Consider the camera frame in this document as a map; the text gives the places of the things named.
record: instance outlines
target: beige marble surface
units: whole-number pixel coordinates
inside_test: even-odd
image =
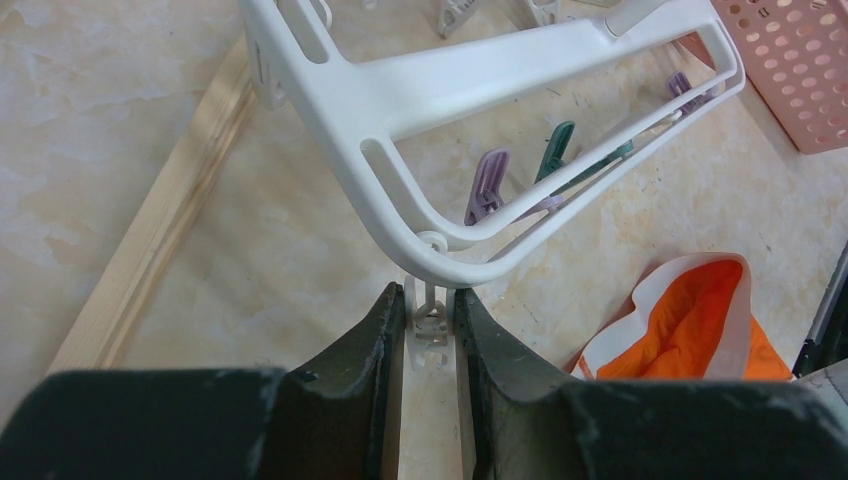
[[[436,0],[386,1],[369,13],[329,3],[331,33],[353,61],[515,30],[496,3],[449,42],[433,33]],[[0,418],[47,369],[240,34],[225,0],[0,0]],[[485,151],[512,147],[511,198],[532,182],[557,123],[577,122],[575,151],[662,102],[680,68],[703,73],[675,49],[655,49],[398,146],[431,202],[459,221]],[[754,314],[791,364],[848,239],[846,181],[848,152],[798,155],[747,88],[477,291],[507,329],[561,365],[647,269],[685,253],[736,252],[751,266]],[[458,256],[485,259],[521,228]],[[294,109],[260,108],[124,364],[295,367],[403,275]],[[407,369],[403,477],[458,478],[455,390],[449,372]]]

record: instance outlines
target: wooden frame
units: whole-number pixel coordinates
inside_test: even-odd
[[[118,364],[173,253],[203,207],[256,97],[244,39],[227,54],[48,374]]]

